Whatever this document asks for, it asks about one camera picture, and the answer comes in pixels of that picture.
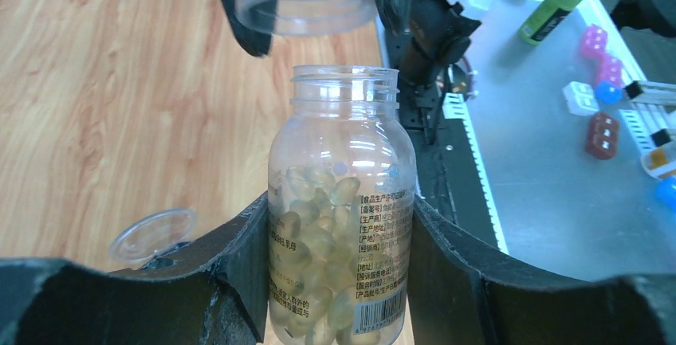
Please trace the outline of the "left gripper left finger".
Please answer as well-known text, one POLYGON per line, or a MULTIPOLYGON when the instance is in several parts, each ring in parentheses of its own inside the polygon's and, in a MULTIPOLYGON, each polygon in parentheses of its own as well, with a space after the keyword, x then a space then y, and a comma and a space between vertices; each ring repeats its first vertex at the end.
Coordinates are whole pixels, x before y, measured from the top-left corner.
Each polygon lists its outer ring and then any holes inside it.
POLYGON ((4 344, 257 344, 269 295, 268 200, 139 269, 1 261, 4 344))

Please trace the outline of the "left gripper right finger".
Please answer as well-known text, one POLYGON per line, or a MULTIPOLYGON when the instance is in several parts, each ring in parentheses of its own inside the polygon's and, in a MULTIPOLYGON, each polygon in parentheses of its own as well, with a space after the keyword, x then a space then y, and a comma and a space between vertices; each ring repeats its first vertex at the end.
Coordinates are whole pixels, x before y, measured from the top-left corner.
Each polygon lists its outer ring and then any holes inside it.
POLYGON ((407 282, 417 344, 672 344, 675 277, 587 282, 504 254, 415 199, 407 282))

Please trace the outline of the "clear pill bottle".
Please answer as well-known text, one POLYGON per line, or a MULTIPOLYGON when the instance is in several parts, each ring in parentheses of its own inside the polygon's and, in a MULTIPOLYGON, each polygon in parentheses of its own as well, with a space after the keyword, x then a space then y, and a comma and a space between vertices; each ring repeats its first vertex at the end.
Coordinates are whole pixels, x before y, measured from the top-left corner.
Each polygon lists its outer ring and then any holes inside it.
POLYGON ((283 344, 391 344, 407 310, 417 166, 398 73, 293 70, 269 151, 269 318, 283 344))

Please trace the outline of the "green cylindrical bottle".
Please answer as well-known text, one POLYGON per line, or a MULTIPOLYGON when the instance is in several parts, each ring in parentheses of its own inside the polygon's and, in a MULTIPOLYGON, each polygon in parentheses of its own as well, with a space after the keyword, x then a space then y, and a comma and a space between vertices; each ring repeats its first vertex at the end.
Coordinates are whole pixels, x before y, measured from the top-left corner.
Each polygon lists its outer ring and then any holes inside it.
POLYGON ((543 0, 519 28, 521 38, 539 45, 583 0, 543 0))

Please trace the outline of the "pink dice block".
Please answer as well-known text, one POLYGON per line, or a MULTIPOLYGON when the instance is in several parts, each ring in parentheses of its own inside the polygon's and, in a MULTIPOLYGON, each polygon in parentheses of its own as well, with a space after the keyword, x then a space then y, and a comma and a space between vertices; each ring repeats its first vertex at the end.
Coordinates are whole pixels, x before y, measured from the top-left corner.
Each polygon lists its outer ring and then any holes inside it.
POLYGON ((608 33, 604 28, 590 24, 580 40, 580 54, 592 60, 599 60, 606 53, 607 39, 608 33))

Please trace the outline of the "dark red block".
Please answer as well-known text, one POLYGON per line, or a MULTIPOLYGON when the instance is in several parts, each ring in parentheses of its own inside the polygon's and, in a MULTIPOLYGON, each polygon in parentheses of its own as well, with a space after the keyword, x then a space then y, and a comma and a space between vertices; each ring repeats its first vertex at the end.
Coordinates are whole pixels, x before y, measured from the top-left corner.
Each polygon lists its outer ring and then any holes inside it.
POLYGON ((609 160, 616 156, 619 141, 619 122, 605 112, 591 116, 585 139, 585 151, 599 160, 609 160))

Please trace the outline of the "white block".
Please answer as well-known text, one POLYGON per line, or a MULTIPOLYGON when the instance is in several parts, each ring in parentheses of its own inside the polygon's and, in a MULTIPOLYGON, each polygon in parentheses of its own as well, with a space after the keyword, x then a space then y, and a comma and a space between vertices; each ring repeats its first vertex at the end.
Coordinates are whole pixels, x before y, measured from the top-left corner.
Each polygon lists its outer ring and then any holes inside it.
POLYGON ((571 81, 563 87, 562 93, 568 111, 573 115, 591 116, 599 111, 599 104, 589 84, 571 81))

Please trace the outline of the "blue round piece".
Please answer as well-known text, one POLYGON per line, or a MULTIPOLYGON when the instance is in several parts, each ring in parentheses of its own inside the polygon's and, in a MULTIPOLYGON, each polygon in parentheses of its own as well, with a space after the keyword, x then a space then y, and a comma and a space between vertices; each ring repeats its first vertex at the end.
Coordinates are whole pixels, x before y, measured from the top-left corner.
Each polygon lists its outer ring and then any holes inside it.
POLYGON ((596 85, 594 93, 595 98, 604 104, 615 104, 623 98, 623 89, 605 80, 596 85))

